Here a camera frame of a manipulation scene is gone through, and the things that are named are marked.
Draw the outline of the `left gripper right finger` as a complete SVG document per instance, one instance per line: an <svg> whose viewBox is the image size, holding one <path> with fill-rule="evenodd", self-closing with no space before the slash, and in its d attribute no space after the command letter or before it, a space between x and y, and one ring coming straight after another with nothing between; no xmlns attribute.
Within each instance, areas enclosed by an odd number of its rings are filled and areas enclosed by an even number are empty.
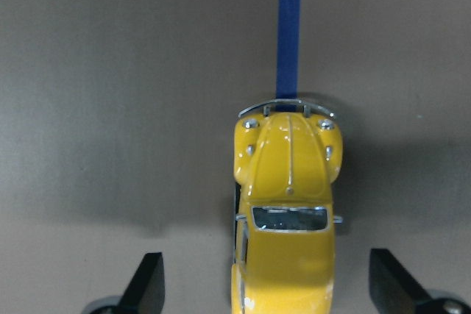
<svg viewBox="0 0 471 314"><path fill-rule="evenodd" d="M388 249L370 250L369 296L381 314L470 312L458 299L432 298Z"/></svg>

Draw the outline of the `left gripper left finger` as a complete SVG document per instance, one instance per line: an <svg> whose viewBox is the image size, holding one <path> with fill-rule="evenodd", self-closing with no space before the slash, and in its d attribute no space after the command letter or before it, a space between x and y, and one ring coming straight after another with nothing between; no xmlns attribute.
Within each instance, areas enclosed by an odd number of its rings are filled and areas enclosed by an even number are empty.
<svg viewBox="0 0 471 314"><path fill-rule="evenodd" d="M161 252L147 253L122 296L92 301L82 313L161 313L164 306L164 264Z"/></svg>

